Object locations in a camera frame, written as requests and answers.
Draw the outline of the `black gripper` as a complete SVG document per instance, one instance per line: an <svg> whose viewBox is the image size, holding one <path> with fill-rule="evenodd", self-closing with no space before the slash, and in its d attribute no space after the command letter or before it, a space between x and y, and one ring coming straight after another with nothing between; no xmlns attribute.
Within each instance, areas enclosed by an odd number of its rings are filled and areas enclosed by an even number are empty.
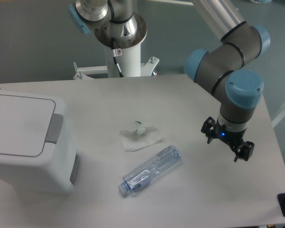
<svg viewBox="0 0 285 228"><path fill-rule="evenodd" d="M250 141L244 142L243 136L246 129L242 131L231 132L225 124L220 125L210 116L203 123L201 132L207 137L207 144L210 144L213 139L218 138L227 144L231 150L235 150L234 162L238 159L248 161L252 156L255 144Z"/></svg>

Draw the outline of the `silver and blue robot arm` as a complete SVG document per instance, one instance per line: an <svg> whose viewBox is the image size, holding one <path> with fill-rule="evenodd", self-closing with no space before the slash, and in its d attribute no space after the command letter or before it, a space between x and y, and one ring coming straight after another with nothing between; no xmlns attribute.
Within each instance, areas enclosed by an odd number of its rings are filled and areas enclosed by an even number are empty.
<svg viewBox="0 0 285 228"><path fill-rule="evenodd" d="M243 136L264 83L245 66L268 49L270 35L262 26L248 25L229 0L195 0L193 5L222 43L212 52L194 50L184 65L185 74L221 104L217 119L209 117L201 132L209 142L227 144L236 160L247 161L255 145ZM77 0L68 12L82 33L93 32L104 46L109 77L152 73L140 54L147 26L131 0Z"/></svg>

